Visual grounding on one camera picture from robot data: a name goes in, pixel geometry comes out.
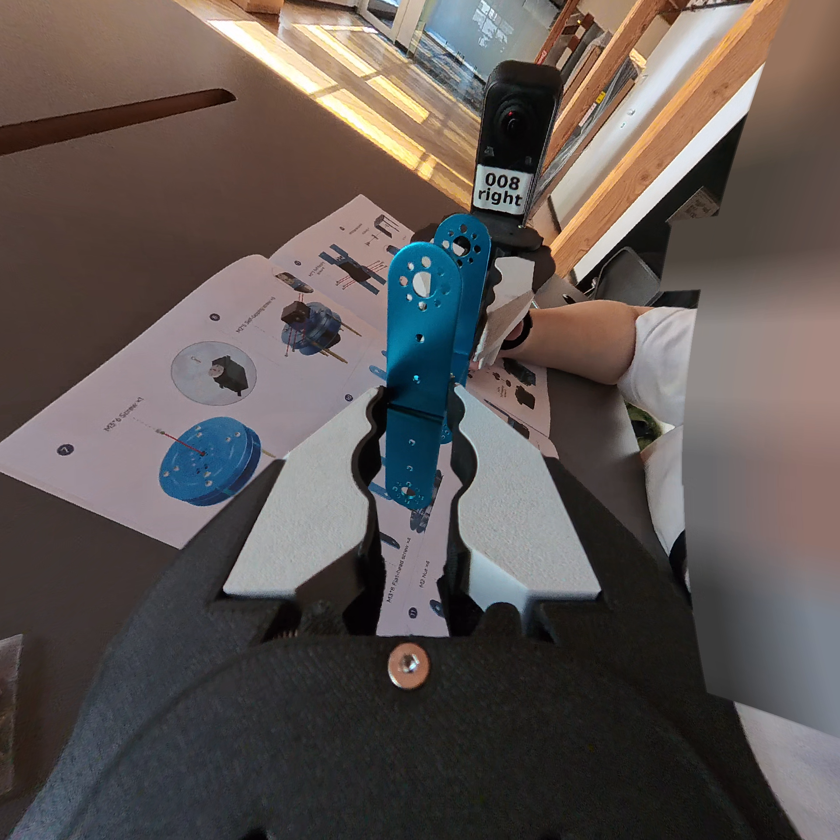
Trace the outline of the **person's torso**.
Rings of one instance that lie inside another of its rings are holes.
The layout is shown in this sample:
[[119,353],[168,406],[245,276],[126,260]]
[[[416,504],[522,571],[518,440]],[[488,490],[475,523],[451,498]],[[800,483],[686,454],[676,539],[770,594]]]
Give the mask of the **person's torso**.
[[[647,501],[669,555],[685,531],[682,428],[646,447]],[[736,704],[745,735],[776,799],[808,839],[839,838],[839,740],[752,707]]]

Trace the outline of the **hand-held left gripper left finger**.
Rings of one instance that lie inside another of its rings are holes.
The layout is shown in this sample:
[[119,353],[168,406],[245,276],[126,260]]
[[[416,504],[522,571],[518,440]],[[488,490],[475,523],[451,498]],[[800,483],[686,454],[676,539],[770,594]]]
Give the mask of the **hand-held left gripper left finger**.
[[351,634],[375,634],[385,567],[368,486],[381,466],[385,388],[371,388],[284,458],[226,595],[329,602]]

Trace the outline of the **wooden post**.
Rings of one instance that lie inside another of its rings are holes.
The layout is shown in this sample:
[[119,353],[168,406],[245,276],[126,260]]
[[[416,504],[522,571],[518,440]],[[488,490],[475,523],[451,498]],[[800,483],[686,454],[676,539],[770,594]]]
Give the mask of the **wooden post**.
[[787,1],[753,2],[551,245],[565,277],[709,121],[760,73]]
[[570,96],[563,105],[550,138],[541,172],[548,170],[553,158],[570,138],[574,128],[583,120],[598,95],[606,89],[616,71],[629,57],[655,17],[665,14],[667,20],[673,23],[687,4],[687,1],[637,1],[635,3],[594,63],[593,68],[575,90],[574,95]]

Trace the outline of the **dark grey chair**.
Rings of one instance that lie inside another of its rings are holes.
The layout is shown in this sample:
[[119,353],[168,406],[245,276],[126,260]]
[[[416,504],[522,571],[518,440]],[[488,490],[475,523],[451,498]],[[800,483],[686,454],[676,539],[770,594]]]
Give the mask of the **dark grey chair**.
[[653,306],[662,290],[661,280],[629,247],[621,248],[602,268],[593,300],[619,301],[629,306]]

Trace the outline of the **glass door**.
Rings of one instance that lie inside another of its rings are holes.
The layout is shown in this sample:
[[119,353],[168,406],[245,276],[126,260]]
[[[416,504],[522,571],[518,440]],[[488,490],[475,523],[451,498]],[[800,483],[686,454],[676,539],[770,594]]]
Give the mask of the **glass door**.
[[564,2],[358,1],[353,5],[408,54],[428,35],[487,78],[503,60],[534,60]]

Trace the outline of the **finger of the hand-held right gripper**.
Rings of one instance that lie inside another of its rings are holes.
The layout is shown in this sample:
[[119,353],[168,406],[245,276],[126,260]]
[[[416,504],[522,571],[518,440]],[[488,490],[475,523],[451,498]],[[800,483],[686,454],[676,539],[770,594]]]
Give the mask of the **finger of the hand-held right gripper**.
[[494,268],[501,280],[493,287],[494,300],[487,307],[487,316],[523,317],[533,298],[534,263],[522,257],[498,257]]
[[494,363],[503,341],[524,319],[531,303],[531,297],[516,297],[503,305],[497,302],[489,305],[485,326],[472,356],[478,370]]

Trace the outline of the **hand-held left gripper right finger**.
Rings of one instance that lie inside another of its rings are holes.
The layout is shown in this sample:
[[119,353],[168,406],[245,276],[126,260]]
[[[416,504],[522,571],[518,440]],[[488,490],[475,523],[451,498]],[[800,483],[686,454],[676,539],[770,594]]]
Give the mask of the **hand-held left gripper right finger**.
[[448,400],[452,501],[442,602],[451,634],[470,634],[493,604],[513,605],[525,629],[542,602],[601,593],[540,452],[456,385]]

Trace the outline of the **blue bent metal bracket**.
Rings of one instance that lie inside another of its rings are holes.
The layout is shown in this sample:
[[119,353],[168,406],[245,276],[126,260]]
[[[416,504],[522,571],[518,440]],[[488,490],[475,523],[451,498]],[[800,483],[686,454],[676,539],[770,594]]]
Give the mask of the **blue bent metal bracket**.
[[432,498],[462,282],[447,251],[416,242],[387,281],[385,488],[406,508]]

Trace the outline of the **open instruction manual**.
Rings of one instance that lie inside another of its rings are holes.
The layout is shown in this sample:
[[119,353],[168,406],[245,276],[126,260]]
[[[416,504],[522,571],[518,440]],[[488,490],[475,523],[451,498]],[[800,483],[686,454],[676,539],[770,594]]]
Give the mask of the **open instruction manual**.
[[406,227],[357,196],[203,283],[2,442],[2,471],[177,548],[386,380]]

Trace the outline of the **person's right forearm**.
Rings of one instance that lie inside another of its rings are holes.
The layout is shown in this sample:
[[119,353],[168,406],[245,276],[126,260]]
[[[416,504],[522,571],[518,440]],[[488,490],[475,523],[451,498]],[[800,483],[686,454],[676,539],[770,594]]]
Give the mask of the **person's right forearm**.
[[696,318],[694,309],[616,301],[531,310],[529,336],[504,355],[616,384],[628,402],[680,426]]

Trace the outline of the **clear plastic bag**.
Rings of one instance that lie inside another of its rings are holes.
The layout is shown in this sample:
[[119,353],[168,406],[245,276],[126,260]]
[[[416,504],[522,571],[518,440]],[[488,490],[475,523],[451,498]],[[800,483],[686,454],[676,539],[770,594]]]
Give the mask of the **clear plastic bag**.
[[1,796],[14,786],[14,730],[23,640],[22,634],[1,640]]

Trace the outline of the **blue straight metal bracket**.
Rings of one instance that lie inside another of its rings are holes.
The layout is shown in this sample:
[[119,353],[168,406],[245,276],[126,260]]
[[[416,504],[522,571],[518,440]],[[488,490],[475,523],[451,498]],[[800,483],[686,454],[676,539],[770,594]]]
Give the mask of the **blue straight metal bracket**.
[[434,243],[455,261],[462,280],[452,374],[457,383],[465,385],[490,262],[491,240],[487,227],[479,219],[460,213],[447,217],[438,226]]

